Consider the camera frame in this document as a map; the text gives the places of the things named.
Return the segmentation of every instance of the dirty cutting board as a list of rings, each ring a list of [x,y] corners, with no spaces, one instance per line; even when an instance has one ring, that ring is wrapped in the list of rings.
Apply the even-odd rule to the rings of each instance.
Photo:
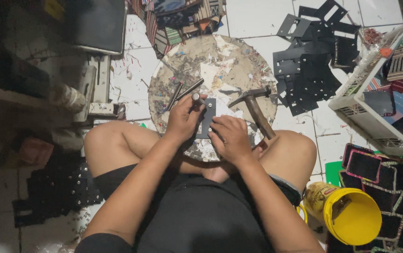
[[[264,58],[243,40],[221,35],[191,38],[176,45],[164,56],[150,82],[148,103],[158,132],[165,133],[169,113],[165,107],[176,90],[175,83],[184,82],[181,92],[200,78],[205,82],[194,92],[216,98],[216,116],[243,118],[248,124],[249,140],[255,146],[263,139],[245,102],[228,108],[244,91],[270,85],[277,93],[276,80]],[[258,104],[272,125],[277,106],[269,98],[260,97]],[[219,161],[210,139],[190,139],[183,145],[184,154],[200,161]]]

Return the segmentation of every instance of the hammer head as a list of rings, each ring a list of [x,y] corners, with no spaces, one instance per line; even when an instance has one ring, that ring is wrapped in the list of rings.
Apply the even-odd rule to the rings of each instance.
[[[228,108],[231,108],[235,105],[237,105],[238,103],[244,101],[244,99],[248,96],[253,96],[255,98],[257,97],[262,97],[262,96],[266,96],[268,97],[270,95],[270,93],[272,93],[272,89],[270,89],[269,85],[266,85],[264,88],[262,89],[250,89],[244,93],[242,93],[242,95],[240,97],[238,97],[238,99],[236,99],[235,101],[232,101]]]

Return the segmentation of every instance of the black shorts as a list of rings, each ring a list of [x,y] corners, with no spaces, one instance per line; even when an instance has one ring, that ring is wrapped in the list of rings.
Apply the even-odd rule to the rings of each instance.
[[[128,176],[131,170],[136,167],[136,165],[137,164],[132,164],[121,167],[94,178],[95,185],[102,193],[103,198],[108,199],[109,196],[111,196],[111,194],[117,189],[120,183]],[[298,206],[300,204],[302,199],[302,193],[300,191],[298,191],[291,183],[279,178],[278,176],[271,175],[271,178],[275,184],[278,185],[280,190],[292,205]],[[172,168],[168,168],[164,173],[152,203],[159,202],[160,198],[164,196],[165,192],[170,187],[179,187],[194,183],[203,184],[204,186],[209,185],[222,188],[223,190],[227,190],[231,194],[235,195],[240,200],[246,201],[250,206],[255,206],[248,188],[238,173],[232,175],[225,182],[219,184],[203,178],[202,175],[182,174],[176,172]]]

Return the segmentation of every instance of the yellow plastic container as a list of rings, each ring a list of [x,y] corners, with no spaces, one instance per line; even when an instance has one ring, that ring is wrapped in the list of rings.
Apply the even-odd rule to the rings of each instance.
[[[349,203],[333,219],[333,204],[341,201],[342,197]],[[382,217],[378,205],[360,189],[315,182],[308,186],[303,205],[309,214],[324,221],[330,233],[344,244],[367,244],[381,229]]]

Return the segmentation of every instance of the white plastic basket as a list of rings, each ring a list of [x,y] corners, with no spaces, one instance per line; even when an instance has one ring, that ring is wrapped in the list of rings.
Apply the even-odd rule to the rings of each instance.
[[[384,35],[384,46],[395,49],[402,38],[403,25]],[[371,140],[380,151],[392,155],[403,155],[403,134],[364,101],[362,93],[386,61],[377,51],[370,52],[367,57],[370,59],[369,64],[359,66],[354,71],[328,106],[346,120],[354,123],[351,125],[358,127],[360,133],[364,132],[363,134],[367,135],[364,137]]]

